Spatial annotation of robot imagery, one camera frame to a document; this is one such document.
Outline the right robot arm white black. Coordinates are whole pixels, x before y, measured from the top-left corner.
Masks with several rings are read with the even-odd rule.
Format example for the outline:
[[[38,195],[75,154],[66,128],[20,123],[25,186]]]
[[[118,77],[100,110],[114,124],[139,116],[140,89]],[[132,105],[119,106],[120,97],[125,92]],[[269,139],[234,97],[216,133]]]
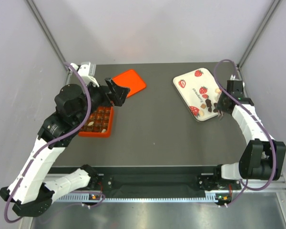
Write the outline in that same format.
[[[286,145],[276,141],[265,129],[255,112],[253,101],[244,94],[241,80],[228,80],[227,87],[219,97],[216,108],[230,114],[239,125],[247,146],[239,160],[233,164],[218,165],[213,176],[213,184],[223,189],[231,180],[264,180],[261,187],[245,188],[251,191],[266,189],[281,176],[286,155]]]

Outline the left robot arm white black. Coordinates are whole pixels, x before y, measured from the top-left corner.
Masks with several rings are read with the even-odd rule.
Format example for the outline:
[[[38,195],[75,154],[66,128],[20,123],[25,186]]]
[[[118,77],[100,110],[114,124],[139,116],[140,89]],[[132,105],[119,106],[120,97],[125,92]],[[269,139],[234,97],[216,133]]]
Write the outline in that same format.
[[[68,84],[55,96],[56,110],[45,119],[23,169],[11,185],[0,189],[2,199],[14,204],[12,210],[20,218],[39,217],[60,197],[79,188],[97,187],[98,174],[89,165],[54,181],[44,179],[93,112],[100,106],[122,106],[125,102],[130,89],[110,78],[105,82],[83,88]]]

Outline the dark square chocolate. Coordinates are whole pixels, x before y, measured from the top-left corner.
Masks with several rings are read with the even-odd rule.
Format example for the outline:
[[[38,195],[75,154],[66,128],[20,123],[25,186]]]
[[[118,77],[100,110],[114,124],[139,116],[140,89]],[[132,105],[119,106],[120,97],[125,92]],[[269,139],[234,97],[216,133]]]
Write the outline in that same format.
[[[205,100],[205,103],[206,103],[206,106],[207,106],[207,107],[212,107],[212,102],[211,102],[210,99],[206,99],[206,100]]]

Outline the orange chocolate box with grid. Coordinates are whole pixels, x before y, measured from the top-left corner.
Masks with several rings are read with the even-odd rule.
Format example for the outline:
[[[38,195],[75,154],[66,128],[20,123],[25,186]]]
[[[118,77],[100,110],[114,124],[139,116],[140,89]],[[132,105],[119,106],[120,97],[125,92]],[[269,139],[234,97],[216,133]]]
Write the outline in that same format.
[[[101,137],[108,138],[111,135],[112,124],[114,117],[113,107],[100,106],[95,112],[93,112],[86,124],[81,128],[78,136],[80,137]],[[89,122],[94,122],[92,126],[88,126]]]

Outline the orange box lid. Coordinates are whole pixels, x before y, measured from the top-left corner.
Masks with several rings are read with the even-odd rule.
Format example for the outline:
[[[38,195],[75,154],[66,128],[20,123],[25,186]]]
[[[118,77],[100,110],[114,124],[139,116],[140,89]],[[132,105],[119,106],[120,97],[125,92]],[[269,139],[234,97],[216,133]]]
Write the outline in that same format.
[[[127,98],[135,95],[136,93],[144,90],[147,87],[146,82],[134,69],[129,69],[115,76],[113,78],[113,81],[119,86],[127,87],[130,89]]]

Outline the white strawberry tray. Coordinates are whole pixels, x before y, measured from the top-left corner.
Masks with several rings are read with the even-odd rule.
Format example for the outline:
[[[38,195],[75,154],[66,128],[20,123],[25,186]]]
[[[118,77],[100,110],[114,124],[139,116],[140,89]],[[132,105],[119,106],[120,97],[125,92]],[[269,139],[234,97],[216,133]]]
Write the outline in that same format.
[[[186,107],[199,122],[207,121],[218,116],[214,113],[221,92],[217,94],[215,90],[219,88],[211,72],[206,68],[199,68],[191,72],[173,78],[173,84]],[[201,108],[205,100],[210,99],[212,107]]]

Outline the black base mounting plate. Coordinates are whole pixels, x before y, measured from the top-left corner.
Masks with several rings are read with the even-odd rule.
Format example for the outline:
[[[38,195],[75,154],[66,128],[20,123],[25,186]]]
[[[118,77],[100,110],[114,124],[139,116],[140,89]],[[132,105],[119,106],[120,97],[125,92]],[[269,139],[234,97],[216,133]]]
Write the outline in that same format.
[[[215,181],[209,174],[106,174],[94,190],[106,198],[200,198],[206,191],[240,188],[236,181]]]

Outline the aluminium rail frame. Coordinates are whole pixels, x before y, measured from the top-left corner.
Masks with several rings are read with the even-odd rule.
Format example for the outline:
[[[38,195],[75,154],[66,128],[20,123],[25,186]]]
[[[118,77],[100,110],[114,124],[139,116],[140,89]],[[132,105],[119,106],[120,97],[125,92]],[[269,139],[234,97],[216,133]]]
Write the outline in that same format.
[[[283,177],[264,190],[262,181],[244,189],[239,181],[214,185],[210,173],[151,171],[101,174],[98,191],[61,198],[21,229],[286,229],[286,183]]]

